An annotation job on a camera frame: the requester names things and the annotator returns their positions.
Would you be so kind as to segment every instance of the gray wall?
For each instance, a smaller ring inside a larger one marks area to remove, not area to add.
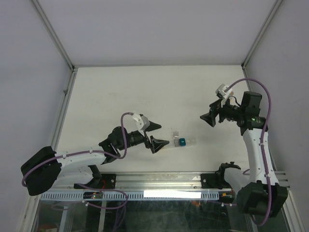
[[[275,0],[39,0],[75,65],[241,64]]]
[[[287,172],[303,222],[309,230],[309,1],[286,0],[249,63],[247,74],[272,96],[271,153]]]
[[[0,230],[16,229],[20,166],[49,145],[69,70],[29,0],[0,2]]]

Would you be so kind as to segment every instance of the black bracket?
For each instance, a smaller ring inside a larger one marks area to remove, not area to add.
[[[98,183],[97,189],[101,189],[104,186],[104,189],[115,189],[116,186],[116,174],[101,174],[102,177]]]
[[[201,174],[202,189],[230,189],[232,188],[227,182],[218,182],[215,173],[202,173]]]

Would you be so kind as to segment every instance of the clear plastic piece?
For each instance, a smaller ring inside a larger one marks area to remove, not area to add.
[[[173,131],[173,140],[163,149],[171,149],[178,147],[193,146],[197,144],[197,140],[194,136],[183,136],[179,131]]]

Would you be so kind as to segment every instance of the light strip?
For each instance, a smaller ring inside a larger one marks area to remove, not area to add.
[[[176,190],[145,190],[144,197],[154,198],[189,198],[189,199],[201,199],[201,192],[186,192]]]

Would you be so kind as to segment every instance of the aluminum frame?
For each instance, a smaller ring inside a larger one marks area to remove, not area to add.
[[[152,189],[173,189],[180,191],[205,191],[201,184],[201,174],[214,172],[131,172],[116,173],[116,189],[123,191],[141,191]],[[280,186],[290,189],[285,172],[276,171]],[[230,191],[230,188],[216,189],[218,192]]]
[[[61,130],[62,130],[62,126],[64,123],[64,119],[65,119],[65,114],[69,105],[69,101],[70,101],[70,95],[72,93],[72,89],[73,89],[73,85],[74,85],[74,81],[75,81],[75,77],[76,77],[76,73],[77,73],[77,69],[74,68],[74,64],[72,63],[70,57],[68,56],[66,50],[64,49],[60,39],[58,38],[55,30],[53,29],[50,21],[48,20],[48,17],[46,16],[42,6],[39,3],[39,0],[30,0],[33,8],[35,9],[35,11],[37,12],[39,18],[41,19],[42,23],[44,24],[47,32],[49,33],[51,39],[53,40],[56,48],[58,49],[58,51],[60,52],[61,56],[63,57],[63,59],[65,60],[66,64],[68,65],[69,69],[71,70],[71,74],[69,77],[69,81],[68,81],[68,87],[64,90],[64,97],[63,97],[63,101],[59,110],[59,114],[57,117],[57,121],[55,124],[55,128],[54,128],[54,133],[53,133],[53,137],[51,139],[51,145],[53,147],[53,149],[57,148],[57,144],[61,135]],[[276,0],[276,2],[274,3],[272,9],[270,10],[264,24],[262,25],[258,35],[256,36],[254,43],[252,44],[243,64],[243,72],[244,72],[244,76],[247,77],[246,75],[246,66],[249,63],[252,55],[254,54],[255,50],[257,49],[261,39],[263,38],[269,24],[271,23],[271,21],[273,20],[273,18],[275,17],[279,7],[281,6],[283,0]],[[92,67],[92,66],[86,66],[86,65],[79,65],[79,67]],[[251,90],[251,85],[247,82],[248,85],[248,89]],[[119,177],[123,178],[125,176],[125,174],[118,174]],[[286,184],[288,186],[288,182],[286,179],[285,174],[281,175],[282,176],[282,180],[279,181],[283,181],[284,184]],[[126,186],[127,183],[130,182],[130,180],[125,180],[125,178],[121,179],[116,183],[116,187],[120,188],[120,189],[129,189],[128,186]],[[194,188],[194,184],[193,182],[187,182],[185,181],[186,184],[188,184],[187,186],[185,185],[178,185],[179,182],[173,182],[173,186],[178,186],[178,188],[180,189],[190,189],[190,188]],[[148,188],[153,187],[155,188],[155,186],[158,188],[159,187],[159,182],[149,182]],[[136,185],[135,186],[136,189],[140,189],[141,186]],[[23,209],[23,213],[22,213],[22,217],[21,220],[18,223],[18,227],[17,227],[17,231],[19,232],[28,232],[31,230],[31,227],[33,225],[34,219],[35,219],[35,215],[36,215],[36,211],[37,211],[37,207],[39,204],[39,196],[36,197],[30,197],[28,196],[27,200],[26,200],[26,204],[25,207]],[[290,226],[291,231],[301,231],[304,232],[304,226],[302,224],[299,212],[297,210],[297,207],[295,205],[294,199],[293,199],[293,195],[292,192],[289,190],[289,197],[286,201],[286,203],[283,206],[284,208],[284,212],[285,212],[285,216],[286,219],[288,221],[288,224]]]

